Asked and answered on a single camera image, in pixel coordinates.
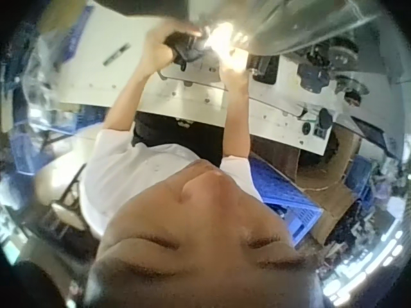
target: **hair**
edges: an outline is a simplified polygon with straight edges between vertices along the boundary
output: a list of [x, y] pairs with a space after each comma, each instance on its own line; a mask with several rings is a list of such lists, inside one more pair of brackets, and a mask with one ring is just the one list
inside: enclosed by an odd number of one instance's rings
[[259, 287], [231, 290], [224, 286], [207, 296], [177, 289], [162, 289], [162, 281], [169, 279], [150, 272], [141, 273], [119, 260], [97, 262], [89, 273], [84, 307], [324, 307], [319, 278], [309, 262], [288, 264], [279, 271], [290, 277], [287, 281], [263, 282]]

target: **white shirt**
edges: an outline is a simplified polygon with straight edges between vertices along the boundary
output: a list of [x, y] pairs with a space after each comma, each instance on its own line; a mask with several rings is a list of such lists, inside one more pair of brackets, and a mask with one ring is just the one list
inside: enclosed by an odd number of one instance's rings
[[[80, 182], [82, 214], [92, 232], [101, 237], [110, 219], [131, 198], [199, 159], [178, 144], [132, 147], [131, 132], [102, 130]], [[222, 159], [220, 169], [246, 193], [261, 200], [245, 158]]]

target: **white table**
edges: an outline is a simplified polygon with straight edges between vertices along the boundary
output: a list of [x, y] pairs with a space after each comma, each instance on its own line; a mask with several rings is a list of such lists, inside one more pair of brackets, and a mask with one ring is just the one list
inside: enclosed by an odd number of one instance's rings
[[[96, 5], [75, 57], [62, 67], [59, 82], [61, 102], [111, 107], [139, 61], [147, 30], [159, 21], [155, 17], [124, 17]], [[126, 43], [131, 48], [110, 65], [104, 66], [103, 62]], [[323, 89], [322, 94], [312, 94], [299, 86], [296, 72], [297, 65], [281, 57], [275, 87], [252, 81], [250, 132], [322, 155], [329, 132], [325, 139], [321, 139], [313, 135], [312, 125], [311, 133], [304, 135], [304, 122], [294, 115], [301, 114], [307, 103], [310, 112], [304, 120], [315, 120], [316, 113], [322, 107], [335, 110], [337, 114], [341, 109], [339, 98], [330, 95], [335, 85]], [[225, 94], [218, 83], [212, 86], [194, 83], [191, 87], [185, 87], [183, 81], [171, 78], [163, 81], [156, 74], [144, 90], [139, 110], [224, 126], [227, 110]]]

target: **forearm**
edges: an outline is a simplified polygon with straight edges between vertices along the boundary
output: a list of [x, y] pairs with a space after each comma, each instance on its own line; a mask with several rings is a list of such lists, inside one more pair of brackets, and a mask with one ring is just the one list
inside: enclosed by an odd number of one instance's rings
[[108, 112], [103, 128], [129, 131], [134, 122], [141, 95], [149, 76], [137, 69]]
[[250, 155], [248, 85], [229, 92], [223, 137], [223, 155], [248, 158]]

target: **hand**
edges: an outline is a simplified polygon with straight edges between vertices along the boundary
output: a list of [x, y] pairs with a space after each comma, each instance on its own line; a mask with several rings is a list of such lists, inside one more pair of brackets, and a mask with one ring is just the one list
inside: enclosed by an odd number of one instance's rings
[[195, 26], [175, 19], [167, 19], [147, 33], [143, 55], [137, 67], [140, 74], [151, 76], [172, 63], [175, 55], [171, 48], [164, 45], [164, 41], [174, 32], [201, 36], [201, 32]]
[[230, 58], [220, 61], [220, 78], [229, 92], [249, 89], [249, 72], [245, 69], [248, 53], [235, 49]]

